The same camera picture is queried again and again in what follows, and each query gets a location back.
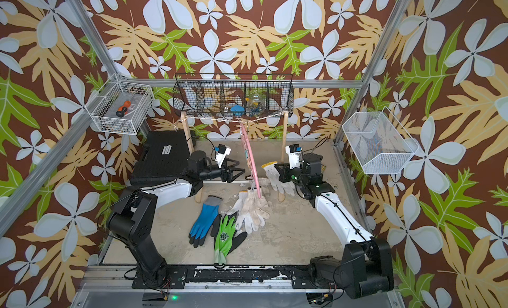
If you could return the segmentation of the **pink clip hanger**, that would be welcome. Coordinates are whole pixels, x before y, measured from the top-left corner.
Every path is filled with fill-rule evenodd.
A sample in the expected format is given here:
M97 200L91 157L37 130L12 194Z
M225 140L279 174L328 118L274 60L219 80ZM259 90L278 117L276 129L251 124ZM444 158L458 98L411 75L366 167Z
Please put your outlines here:
M244 153L246 156L247 166L249 167L250 172L251 172L251 179L254 182L254 186L255 186L255 189L257 192L257 197L259 199L261 199L262 194L261 194L261 188L259 185L259 178L258 178L258 174L257 174L257 169L255 166L255 159L254 159L253 151L252 151L252 148L250 145L249 137L247 136L247 130L244 127L243 123L239 123L239 130L240 130L240 136L241 136L241 140L242 140L243 150L244 150Z

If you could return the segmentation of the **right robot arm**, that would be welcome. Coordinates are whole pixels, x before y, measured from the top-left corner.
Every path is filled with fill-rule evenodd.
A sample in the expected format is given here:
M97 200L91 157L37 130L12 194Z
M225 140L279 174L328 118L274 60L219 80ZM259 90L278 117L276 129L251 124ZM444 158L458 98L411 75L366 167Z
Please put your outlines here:
M293 183L328 222L343 245L343 257L318 256L308 266L308 280L324 288L343 290L351 299L394 289L391 248L349 213L331 184L324 180L322 156L290 150L287 163L275 168L282 183Z

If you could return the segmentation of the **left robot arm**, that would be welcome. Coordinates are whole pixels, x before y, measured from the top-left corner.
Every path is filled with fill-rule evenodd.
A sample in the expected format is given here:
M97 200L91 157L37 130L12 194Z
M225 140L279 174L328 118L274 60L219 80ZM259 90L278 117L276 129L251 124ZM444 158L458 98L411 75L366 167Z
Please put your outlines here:
M157 209L171 202L196 195L205 180L221 179L231 183L246 170L226 154L212 162L206 153L197 150L187 159L187 167L175 180L144 188L128 187L112 205L107 228L125 244L136 260L136 272L147 288L162 288L169 281L167 263L157 251L151 237Z

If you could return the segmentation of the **white cotton glove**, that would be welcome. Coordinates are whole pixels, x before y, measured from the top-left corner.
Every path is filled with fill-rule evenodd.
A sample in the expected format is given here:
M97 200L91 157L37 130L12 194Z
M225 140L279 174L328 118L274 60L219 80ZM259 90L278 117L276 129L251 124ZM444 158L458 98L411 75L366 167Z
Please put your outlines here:
M241 191L234 206L226 212L226 215L235 216L235 228L251 234L253 229L253 218L251 215L251 201L247 191Z

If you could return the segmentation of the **green rubber glove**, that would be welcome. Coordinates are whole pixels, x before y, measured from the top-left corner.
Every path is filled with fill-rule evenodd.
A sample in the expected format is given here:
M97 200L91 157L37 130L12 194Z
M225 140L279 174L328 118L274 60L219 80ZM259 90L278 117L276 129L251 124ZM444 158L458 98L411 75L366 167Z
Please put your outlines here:
M247 238L247 232L237 234L237 213L218 215L214 220L210 236L214 238L214 267L222 269L226 266L227 256Z

